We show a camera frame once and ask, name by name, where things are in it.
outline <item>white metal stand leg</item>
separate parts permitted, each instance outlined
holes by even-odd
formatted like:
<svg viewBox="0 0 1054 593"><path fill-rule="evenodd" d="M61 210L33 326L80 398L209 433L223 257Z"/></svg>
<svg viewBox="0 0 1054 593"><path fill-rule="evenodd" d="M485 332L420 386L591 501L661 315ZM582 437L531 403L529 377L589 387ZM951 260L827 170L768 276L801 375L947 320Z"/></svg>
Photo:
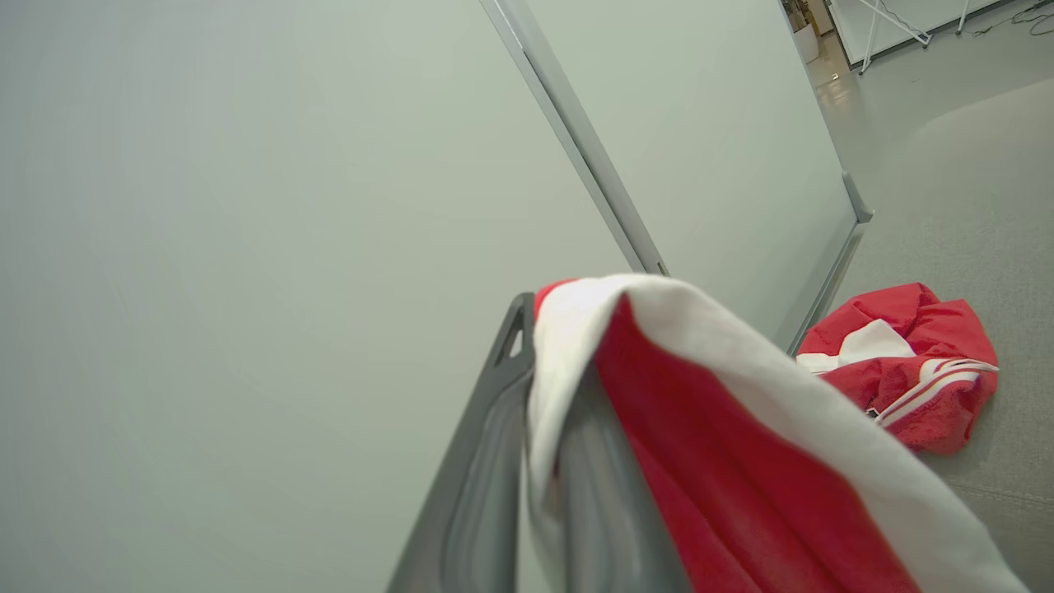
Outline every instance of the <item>white metal stand leg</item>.
<svg viewBox="0 0 1054 593"><path fill-rule="evenodd" d="M922 44L922 48L923 50L930 47L930 41L933 39L933 35L930 35L929 33L921 33L918 27L916 27L915 25L913 25L911 23L907 23L906 26L905 26L899 20L897 20L897 19L893 18L892 16L890 16L885 11L879 8L878 7L879 0L875 0L874 4L872 4L867 0L860 0L860 2L864 6L867 6L868 8L871 8L871 11L874 13L872 15L872 17L871 17L871 35L867 36L867 53L864 54L864 56L863 56L863 65L860 66L860 75L861 76L863 75L863 72L865 70L867 70L867 66L871 65L871 54L872 54L872 52L875 48L875 31L878 28L878 17L882 17L883 19L892 22L894 25L896 25L897 28L899 28L899 29L903 31L904 33L906 33L907 35L911 35L912 37L914 37L919 43Z"/></svg>
<svg viewBox="0 0 1054 593"><path fill-rule="evenodd" d="M955 35L958 37L962 35L962 25L967 23L967 13L970 12L970 0L967 0L962 4L962 16L959 17L959 28L956 29Z"/></svg>

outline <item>gray carpet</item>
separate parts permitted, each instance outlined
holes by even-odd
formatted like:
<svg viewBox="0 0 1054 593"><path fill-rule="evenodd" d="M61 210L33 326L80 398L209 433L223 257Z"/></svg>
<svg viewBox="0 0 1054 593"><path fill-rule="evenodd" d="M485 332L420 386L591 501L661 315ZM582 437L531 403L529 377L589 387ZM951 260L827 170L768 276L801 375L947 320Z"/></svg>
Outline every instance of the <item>gray carpet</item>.
<svg viewBox="0 0 1054 593"><path fill-rule="evenodd" d="M965 299L999 390L960 453L925 461L983 520L1033 591L1054 591L1054 79L933 119L865 195L877 210L838 288L922 281Z"/></svg>

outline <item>red and white cloth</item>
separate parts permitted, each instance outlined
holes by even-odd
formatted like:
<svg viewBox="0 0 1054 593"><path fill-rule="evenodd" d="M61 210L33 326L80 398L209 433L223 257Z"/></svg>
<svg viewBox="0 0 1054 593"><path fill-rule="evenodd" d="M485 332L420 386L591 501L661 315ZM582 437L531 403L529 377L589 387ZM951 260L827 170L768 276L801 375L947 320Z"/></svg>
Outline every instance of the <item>red and white cloth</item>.
<svg viewBox="0 0 1054 593"><path fill-rule="evenodd" d="M936 475L697 288L578 279L535 307L529 508L557 590L553 469L593 361L696 590L1026 591Z"/></svg>
<svg viewBox="0 0 1054 593"><path fill-rule="evenodd" d="M996 389L995 351L965 301L915 282L861 294L805 336L798 364L901 442L954 453Z"/></svg>

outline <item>whiteboard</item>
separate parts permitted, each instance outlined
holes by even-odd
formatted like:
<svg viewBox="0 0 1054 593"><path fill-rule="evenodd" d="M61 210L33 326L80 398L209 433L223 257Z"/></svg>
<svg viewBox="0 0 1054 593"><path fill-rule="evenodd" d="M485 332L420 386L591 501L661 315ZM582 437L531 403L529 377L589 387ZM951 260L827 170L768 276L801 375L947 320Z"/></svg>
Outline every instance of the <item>whiteboard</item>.
<svg viewBox="0 0 1054 593"><path fill-rule="evenodd" d="M476 0L0 7L5 591L380 591L512 296L628 271Z"/></svg>
<svg viewBox="0 0 1054 593"><path fill-rule="evenodd" d="M533 13L640 214L630 238L789 347L856 218L780 4L500 3Z"/></svg>

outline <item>red fabric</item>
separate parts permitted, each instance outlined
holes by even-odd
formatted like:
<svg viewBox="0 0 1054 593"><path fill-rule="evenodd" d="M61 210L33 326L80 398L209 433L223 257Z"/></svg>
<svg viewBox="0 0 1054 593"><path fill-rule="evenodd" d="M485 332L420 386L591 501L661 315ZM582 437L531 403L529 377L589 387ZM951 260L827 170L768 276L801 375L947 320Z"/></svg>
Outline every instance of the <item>red fabric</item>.
<svg viewBox="0 0 1054 593"><path fill-rule="evenodd" d="M992 343L970 305L962 300L942 303L932 290L918 282L857 296L813 328L799 354L836 356L846 335L876 319L885 320L917 356L862 361L820 376L861 410L884 411L919 382L919 370L926 359L974 359L998 364ZM976 383L952 383L886 430L915 451L954 453L970 440L974 421L996 386L994 373L981 373Z"/></svg>
<svg viewBox="0 0 1054 593"><path fill-rule="evenodd" d="M918 591L848 483L649 342L626 298L594 364L697 591Z"/></svg>

